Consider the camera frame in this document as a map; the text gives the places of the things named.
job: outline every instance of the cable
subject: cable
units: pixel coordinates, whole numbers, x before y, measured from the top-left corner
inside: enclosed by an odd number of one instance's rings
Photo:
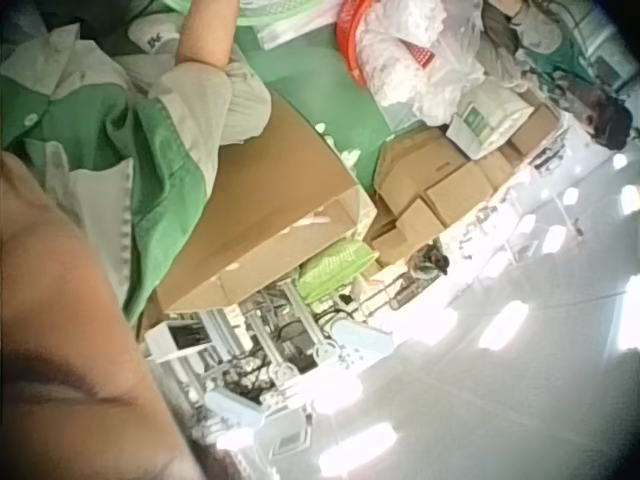
[[[253,394],[253,391],[256,389],[256,386],[258,385],[258,380],[260,379],[260,373],[262,373],[262,370],[264,369],[264,367],[266,367],[267,364],[267,354],[265,353],[264,356],[262,357],[262,363],[260,364],[260,367],[258,367],[257,373],[256,373],[256,378],[253,380],[253,385],[251,385],[251,388],[249,389],[249,391],[247,392],[247,397],[251,397]]]
[[[284,330],[286,330],[288,327],[290,327],[291,325],[296,325],[298,323],[302,323],[302,320],[292,320],[288,323],[285,323],[284,325],[282,325],[278,331],[276,332],[276,340],[281,340],[282,339],[282,332]]]
[[[320,321],[325,318],[328,315],[334,314],[337,315],[339,313],[344,313],[346,316],[348,316],[351,320],[355,320],[355,318],[353,317],[353,314],[343,308],[330,308],[329,310],[325,310],[324,312],[319,313],[316,317],[315,317],[315,321],[316,323],[321,327],[324,328],[326,326],[326,324],[328,322],[325,322],[324,324],[321,324]]]

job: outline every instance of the ceiling light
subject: ceiling light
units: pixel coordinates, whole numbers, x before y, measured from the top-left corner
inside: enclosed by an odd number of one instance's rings
[[[542,253],[556,253],[562,248],[566,238],[567,228],[561,225],[554,225],[549,229],[547,236],[544,237]]]
[[[613,169],[614,170],[620,170],[621,168],[626,167],[628,163],[629,163],[629,159],[627,158],[627,156],[624,153],[616,153],[613,156]]]
[[[411,336],[429,346],[434,346],[446,337],[457,323],[458,314],[455,310],[447,308],[432,318],[416,320]]]
[[[564,195],[562,196],[562,203],[565,205],[575,205],[579,196],[580,190],[574,187],[567,188],[567,191],[564,192]]]
[[[627,283],[620,314],[618,347],[620,350],[640,349],[640,275],[631,277]]]
[[[481,276],[484,278],[497,278],[502,271],[509,265],[510,258],[504,250],[496,253],[487,266],[482,270]]]
[[[522,217],[522,220],[520,220],[520,223],[516,227],[516,234],[522,233],[524,235],[527,235],[531,233],[535,225],[536,225],[535,214],[530,213],[529,215],[525,215],[524,217]]]
[[[216,447],[218,450],[231,450],[237,451],[241,448],[253,445],[253,429],[251,428],[237,428],[223,433],[218,441]]]
[[[518,300],[509,303],[484,331],[478,346],[488,350],[500,350],[515,336],[528,313],[527,304]]]
[[[384,453],[398,438],[388,423],[380,423],[339,443],[320,455],[324,476],[346,475]]]
[[[623,187],[620,193],[620,205],[622,206],[622,213],[624,215],[629,215],[636,210],[640,210],[640,193],[638,193],[638,187],[635,185]]]
[[[313,398],[314,409],[324,415],[333,415],[338,410],[356,403],[362,396],[362,382],[355,375],[342,371],[317,385]]]

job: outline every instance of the green basket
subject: green basket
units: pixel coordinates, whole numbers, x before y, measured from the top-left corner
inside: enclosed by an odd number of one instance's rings
[[[173,10],[185,15],[191,6],[191,0],[163,0],[163,2]],[[240,8],[237,24],[239,26],[268,25],[306,12],[320,2],[322,0],[281,0],[256,8]]]
[[[377,256],[359,240],[334,243],[300,267],[298,292],[306,304],[314,303],[351,283]]]

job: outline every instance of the green uniform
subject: green uniform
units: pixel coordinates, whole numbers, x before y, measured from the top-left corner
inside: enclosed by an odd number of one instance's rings
[[[246,71],[233,85],[235,74],[214,67],[170,67],[141,94],[76,25],[20,45],[0,66],[2,148],[85,231],[130,321],[195,227],[218,147],[233,143],[224,137],[259,134],[270,111],[262,84],[243,90],[257,81]],[[236,104],[260,111],[234,119],[236,92],[246,94]]]

